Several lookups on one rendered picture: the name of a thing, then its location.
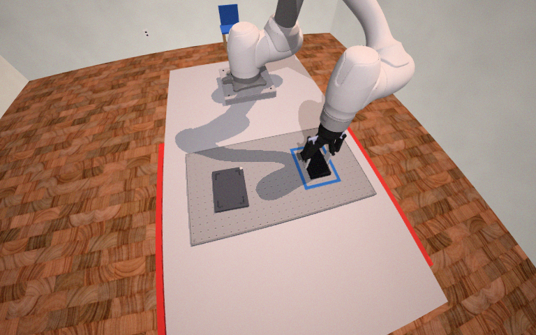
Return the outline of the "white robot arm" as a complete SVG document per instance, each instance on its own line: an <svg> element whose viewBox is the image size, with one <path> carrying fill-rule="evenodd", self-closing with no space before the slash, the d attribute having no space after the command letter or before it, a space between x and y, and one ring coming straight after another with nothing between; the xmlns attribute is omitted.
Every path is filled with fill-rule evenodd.
<svg viewBox="0 0 536 335"><path fill-rule="evenodd" d="M238 22L228 34L230 70L222 78L234 92L265 86L266 63L291 57L303 43L297 20L304 0L278 0L264 29ZM415 63L389 30L376 0L343 0L359 20L366 46L349 47L337 61L325 92L320 122L329 131L346 131L359 110L402 89L413 77ZM300 29L300 30L299 30Z"/></svg>

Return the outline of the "blue tape rectangle outline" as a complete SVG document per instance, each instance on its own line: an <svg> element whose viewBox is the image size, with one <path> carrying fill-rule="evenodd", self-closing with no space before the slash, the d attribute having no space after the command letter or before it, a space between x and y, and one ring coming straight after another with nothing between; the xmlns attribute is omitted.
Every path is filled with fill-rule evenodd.
<svg viewBox="0 0 536 335"><path fill-rule="evenodd" d="M332 170L334 171L334 174L336 175L336 178L337 178L337 179L335 179L335 180L331 180L331 181L326 181L326 182L323 182L323 183L320 183L320 184L314 184L314 185L311 185L311 186L307 186L307 185L306 185L306 182L305 182L305 179L304 179L304 176L303 176L303 174L302 174L302 171L301 171L301 169L300 169L300 166L299 166L299 164L298 164L298 162L297 162L297 158L296 158L295 153L294 153L294 151L296 151L296 150L300 150L300 149L303 149L303 148L304 148L304 147L297 147L297 148L294 148L294 149L290 149L290 151L291 151L292 157L293 157L293 159L294 159L294 161L295 161L295 165L297 166L297 169L298 169L298 172L299 172L299 175L300 175L300 177L301 177L301 180L302 180L302 183L303 183L303 185L304 185L305 190L308 190L308 189L311 189L311 188L316 188L316 187L319 187L319 186L324 186L324 185L327 185L327 184L333 184L333 183L336 183L336 182L340 182L340 181L341 181L341 179L340 179L340 177L339 177L339 175L338 175L338 173L337 173L337 171L336 171L336 169L335 169L335 167L334 167L334 165L333 165L333 163L332 163L332 161L331 161L331 159L330 159L330 160L329 160L329 164L331 165ZM324 146L322 147L322 149L323 149L324 153L326 154L327 151L326 151L326 149L325 149Z"/></svg>

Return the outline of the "black well plate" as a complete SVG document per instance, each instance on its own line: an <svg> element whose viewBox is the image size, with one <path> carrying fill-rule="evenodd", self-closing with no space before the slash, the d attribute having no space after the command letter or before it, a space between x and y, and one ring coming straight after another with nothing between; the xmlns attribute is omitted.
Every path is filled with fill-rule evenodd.
<svg viewBox="0 0 536 335"><path fill-rule="evenodd" d="M320 149L311 157L311 161L308 164L307 171L311 179L325 177L331 175L331 171L322 155Z"/></svg>

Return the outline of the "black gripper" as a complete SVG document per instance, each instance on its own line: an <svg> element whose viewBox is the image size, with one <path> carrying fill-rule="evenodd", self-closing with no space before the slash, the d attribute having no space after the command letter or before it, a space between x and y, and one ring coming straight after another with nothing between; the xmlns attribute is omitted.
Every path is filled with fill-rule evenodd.
<svg viewBox="0 0 536 335"><path fill-rule="evenodd" d="M330 158L335 155L334 152L339 152L341 145L343 144L343 141L346 137L347 135L344 131L340 133L329 131L324 128L320 122L318 133L315 135L315 137L307 137L307 142L301 152L301 155L304 159L303 164L305 169L308 167L311 157L319 148L322 148L325 144L329 144L329 149L327 150L327 153L324 157L326 163L328 164Z"/></svg>

